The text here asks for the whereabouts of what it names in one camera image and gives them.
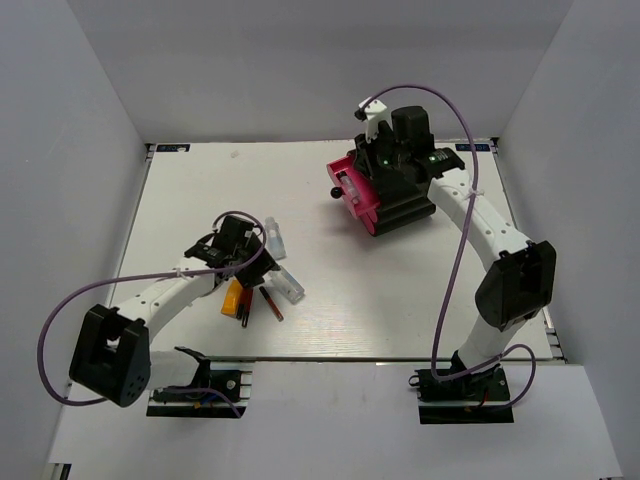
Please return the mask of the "black drawer organizer cabinet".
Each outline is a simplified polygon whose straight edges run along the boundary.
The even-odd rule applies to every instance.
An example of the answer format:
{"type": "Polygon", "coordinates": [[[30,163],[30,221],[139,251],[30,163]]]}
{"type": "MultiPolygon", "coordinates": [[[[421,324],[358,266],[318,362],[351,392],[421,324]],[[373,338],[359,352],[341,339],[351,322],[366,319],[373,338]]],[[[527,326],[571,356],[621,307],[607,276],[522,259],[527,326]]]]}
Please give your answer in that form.
{"type": "Polygon", "coordinates": [[[407,163],[406,152],[393,147],[377,149],[360,145],[355,150],[353,166],[367,177],[378,194],[380,205],[378,235],[391,232],[435,212],[424,189],[416,183],[419,177],[407,163]]]}

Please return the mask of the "clear bottle blue label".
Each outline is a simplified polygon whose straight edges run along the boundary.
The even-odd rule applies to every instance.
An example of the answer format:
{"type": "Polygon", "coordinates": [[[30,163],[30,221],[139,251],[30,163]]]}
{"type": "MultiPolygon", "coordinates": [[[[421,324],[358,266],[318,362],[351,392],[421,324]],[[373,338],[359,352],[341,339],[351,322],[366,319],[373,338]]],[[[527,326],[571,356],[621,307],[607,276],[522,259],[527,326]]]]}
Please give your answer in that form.
{"type": "Polygon", "coordinates": [[[286,257],[286,248],[281,235],[279,224],[273,217],[267,217],[264,222],[267,233],[267,250],[275,260],[286,257]]]}

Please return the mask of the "pink top drawer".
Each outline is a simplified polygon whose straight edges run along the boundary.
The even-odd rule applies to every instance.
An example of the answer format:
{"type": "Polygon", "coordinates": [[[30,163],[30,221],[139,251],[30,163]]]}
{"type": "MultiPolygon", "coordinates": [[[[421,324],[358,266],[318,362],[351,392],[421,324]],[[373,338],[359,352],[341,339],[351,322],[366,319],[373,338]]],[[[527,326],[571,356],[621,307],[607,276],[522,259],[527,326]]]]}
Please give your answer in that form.
{"type": "Polygon", "coordinates": [[[335,188],[340,188],[340,199],[354,218],[367,217],[377,221],[379,197],[371,181],[355,169],[354,156],[348,155],[327,165],[327,172],[335,188]]]}

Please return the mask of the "orange makeup compact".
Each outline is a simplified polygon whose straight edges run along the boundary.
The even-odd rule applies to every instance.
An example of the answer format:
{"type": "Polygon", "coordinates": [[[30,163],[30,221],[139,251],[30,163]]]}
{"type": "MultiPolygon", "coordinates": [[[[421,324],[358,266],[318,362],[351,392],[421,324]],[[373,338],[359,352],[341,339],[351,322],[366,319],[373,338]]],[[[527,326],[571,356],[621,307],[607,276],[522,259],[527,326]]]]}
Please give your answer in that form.
{"type": "Polygon", "coordinates": [[[243,296],[244,288],[238,280],[233,279],[226,291],[220,312],[229,317],[237,315],[238,308],[243,296]]]}

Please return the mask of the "small clear vial black cap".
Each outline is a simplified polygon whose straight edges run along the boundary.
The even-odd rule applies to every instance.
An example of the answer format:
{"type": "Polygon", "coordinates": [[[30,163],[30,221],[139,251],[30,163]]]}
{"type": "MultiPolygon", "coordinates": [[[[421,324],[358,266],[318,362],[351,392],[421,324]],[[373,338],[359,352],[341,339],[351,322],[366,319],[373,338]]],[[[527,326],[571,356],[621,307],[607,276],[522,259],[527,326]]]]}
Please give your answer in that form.
{"type": "Polygon", "coordinates": [[[356,198],[358,195],[358,191],[355,188],[353,181],[351,180],[349,175],[346,172],[341,172],[338,175],[338,179],[340,180],[344,194],[349,196],[350,198],[356,198]]]}

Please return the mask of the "red lip gloss tube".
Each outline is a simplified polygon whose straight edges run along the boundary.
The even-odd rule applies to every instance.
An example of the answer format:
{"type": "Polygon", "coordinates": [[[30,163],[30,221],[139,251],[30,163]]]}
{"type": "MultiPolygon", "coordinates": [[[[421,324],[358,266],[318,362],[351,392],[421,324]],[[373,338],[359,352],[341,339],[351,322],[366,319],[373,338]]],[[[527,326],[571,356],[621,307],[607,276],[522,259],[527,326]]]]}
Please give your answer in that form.
{"type": "Polygon", "coordinates": [[[260,291],[261,295],[263,296],[264,300],[267,302],[267,304],[268,304],[271,312],[275,316],[275,318],[279,322],[283,321],[284,320],[284,315],[282,314],[282,312],[280,311],[280,309],[276,305],[275,301],[273,300],[273,298],[270,295],[270,293],[268,292],[268,290],[264,286],[260,286],[259,287],[259,291],[260,291]]]}

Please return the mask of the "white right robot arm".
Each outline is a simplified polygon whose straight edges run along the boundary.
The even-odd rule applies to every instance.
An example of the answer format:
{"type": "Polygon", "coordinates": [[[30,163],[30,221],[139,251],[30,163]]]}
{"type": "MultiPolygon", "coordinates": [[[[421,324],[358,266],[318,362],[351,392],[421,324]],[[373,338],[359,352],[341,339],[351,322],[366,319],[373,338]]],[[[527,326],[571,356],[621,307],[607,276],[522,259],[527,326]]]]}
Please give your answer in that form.
{"type": "Polygon", "coordinates": [[[459,396],[475,398],[515,333],[550,303],[556,251],[547,241],[530,240],[496,210],[473,178],[477,168],[467,168],[450,148],[436,148],[424,108],[389,110],[373,101],[360,105],[355,116],[366,125],[356,139],[355,168],[380,196],[407,187],[434,204],[485,269],[475,293],[478,318],[449,372],[436,376],[451,381],[459,396]]]}

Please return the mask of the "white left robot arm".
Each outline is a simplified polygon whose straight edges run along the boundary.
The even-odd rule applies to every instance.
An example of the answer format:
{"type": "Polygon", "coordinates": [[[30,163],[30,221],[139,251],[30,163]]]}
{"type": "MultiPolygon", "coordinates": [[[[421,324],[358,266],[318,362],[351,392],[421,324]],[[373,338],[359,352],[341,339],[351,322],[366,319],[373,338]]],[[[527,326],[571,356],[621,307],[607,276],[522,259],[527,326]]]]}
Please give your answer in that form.
{"type": "Polygon", "coordinates": [[[157,335],[195,301],[235,279],[256,287],[279,266],[266,249],[266,228],[238,211],[220,215],[172,270],[145,275],[148,286],[114,306],[85,315],[70,366],[72,381],[120,407],[146,391],[199,399],[210,392],[207,357],[193,349],[156,351],[157,335]]]}

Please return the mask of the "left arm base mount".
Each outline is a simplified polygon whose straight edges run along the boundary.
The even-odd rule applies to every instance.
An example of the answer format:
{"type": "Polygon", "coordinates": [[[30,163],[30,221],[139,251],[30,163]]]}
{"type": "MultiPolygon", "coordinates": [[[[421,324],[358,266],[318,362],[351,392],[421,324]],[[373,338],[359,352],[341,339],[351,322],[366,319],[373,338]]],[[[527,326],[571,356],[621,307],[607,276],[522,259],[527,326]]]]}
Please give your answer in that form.
{"type": "Polygon", "coordinates": [[[176,347],[151,353],[148,417],[239,419],[248,407],[254,365],[214,360],[176,347]]]}

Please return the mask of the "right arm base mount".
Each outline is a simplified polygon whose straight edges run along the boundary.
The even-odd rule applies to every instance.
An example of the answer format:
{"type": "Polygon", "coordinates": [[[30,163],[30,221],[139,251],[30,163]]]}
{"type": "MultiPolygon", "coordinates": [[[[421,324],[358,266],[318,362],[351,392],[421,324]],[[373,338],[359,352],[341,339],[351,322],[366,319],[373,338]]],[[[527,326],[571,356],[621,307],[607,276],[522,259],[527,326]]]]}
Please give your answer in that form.
{"type": "Polygon", "coordinates": [[[436,381],[429,369],[416,370],[409,387],[417,393],[422,425],[511,424],[511,394],[501,366],[476,377],[436,381]]]}

